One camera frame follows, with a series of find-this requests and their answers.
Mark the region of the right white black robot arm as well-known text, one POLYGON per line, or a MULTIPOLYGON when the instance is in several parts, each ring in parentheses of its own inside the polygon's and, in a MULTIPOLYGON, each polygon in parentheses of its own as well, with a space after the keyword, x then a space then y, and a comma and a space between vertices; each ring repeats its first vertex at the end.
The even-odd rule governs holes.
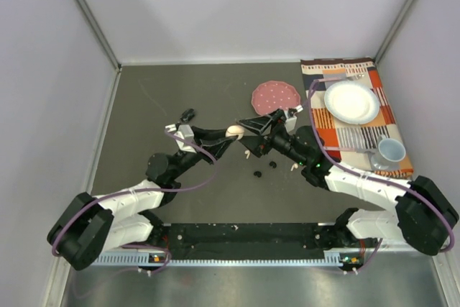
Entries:
POLYGON ((237 123, 249 131, 240 142, 254 156, 275 150, 298 165, 312 186, 380 208, 346 210, 336 220, 335 235, 340 244, 350 247, 366 238, 395 240, 430 256, 453 247, 453 228, 459 215, 431 179, 386 178, 341 163, 326 155, 314 128, 295 128, 295 118, 288 118, 282 110, 237 123))

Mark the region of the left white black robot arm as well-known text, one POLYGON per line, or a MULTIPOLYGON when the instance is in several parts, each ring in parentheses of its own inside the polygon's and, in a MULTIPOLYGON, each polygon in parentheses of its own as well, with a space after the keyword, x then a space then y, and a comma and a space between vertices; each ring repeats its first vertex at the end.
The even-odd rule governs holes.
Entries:
POLYGON ((111 249, 135 242, 157 246, 163 230, 144 212, 171 202, 177 193, 190 191, 179 184, 178 177, 201 160, 215 164, 230 144, 243 138, 244 129, 239 125, 207 130, 171 124, 165 127, 165 134, 175 141, 178 151, 151 156, 143 181, 103 196, 80 193, 70 202, 47 235, 53 256, 83 270, 111 249))

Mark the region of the cream earbud charging case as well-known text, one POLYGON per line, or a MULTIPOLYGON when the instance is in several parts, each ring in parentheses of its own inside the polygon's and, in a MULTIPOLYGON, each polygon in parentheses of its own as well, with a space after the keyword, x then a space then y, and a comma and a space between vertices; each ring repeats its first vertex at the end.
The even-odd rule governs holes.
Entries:
POLYGON ((236 137, 237 140, 240 140, 245 133, 245 129, 240 125, 231 125, 226 129, 225 137, 236 137))

